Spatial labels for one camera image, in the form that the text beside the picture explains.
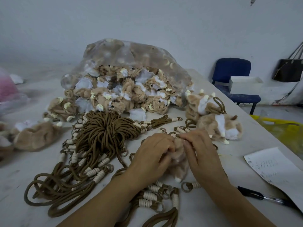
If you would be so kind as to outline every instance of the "pen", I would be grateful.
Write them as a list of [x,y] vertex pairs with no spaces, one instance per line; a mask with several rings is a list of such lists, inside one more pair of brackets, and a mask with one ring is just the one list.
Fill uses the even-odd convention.
[[238,186],[237,188],[240,191],[240,193],[246,197],[256,198],[259,200],[267,200],[267,201],[275,202],[275,203],[283,205],[283,206],[288,206],[288,207],[291,207],[294,209],[298,209],[297,206],[291,200],[276,198],[276,197],[273,197],[270,195],[264,195],[258,191],[250,190],[250,189],[243,188],[240,186]]

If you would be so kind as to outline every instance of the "black handbag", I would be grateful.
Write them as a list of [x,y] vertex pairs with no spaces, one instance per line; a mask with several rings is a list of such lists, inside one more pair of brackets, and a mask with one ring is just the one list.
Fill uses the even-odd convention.
[[290,55],[288,59],[279,60],[279,64],[273,80],[277,80],[284,83],[298,82],[301,80],[303,71],[303,59],[301,58],[303,53],[303,42],[296,48],[296,50]]

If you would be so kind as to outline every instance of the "chair seat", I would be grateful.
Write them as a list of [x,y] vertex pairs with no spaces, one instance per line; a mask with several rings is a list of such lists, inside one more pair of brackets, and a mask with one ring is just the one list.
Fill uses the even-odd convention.
[[235,103],[259,103],[261,101],[261,97],[257,95],[231,94],[228,86],[215,84],[215,87]]

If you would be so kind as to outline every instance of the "floor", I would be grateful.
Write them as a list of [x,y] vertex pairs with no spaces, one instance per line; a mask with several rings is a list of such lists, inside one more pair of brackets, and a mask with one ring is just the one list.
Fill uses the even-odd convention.
[[[249,114],[251,106],[240,107]],[[264,116],[268,118],[291,120],[303,124],[303,108],[297,106],[271,106],[271,105],[257,105],[254,115]]]

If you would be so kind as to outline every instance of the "chair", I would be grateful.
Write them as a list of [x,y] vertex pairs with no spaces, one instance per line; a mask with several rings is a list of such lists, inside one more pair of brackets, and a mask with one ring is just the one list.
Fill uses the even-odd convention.
[[252,65],[250,61],[239,58],[222,58],[216,63],[212,84],[217,87],[229,99],[239,105],[240,103],[252,103],[250,115],[254,113],[257,103],[261,101],[257,95],[230,94],[228,86],[216,84],[217,82],[229,83],[231,76],[249,76]]

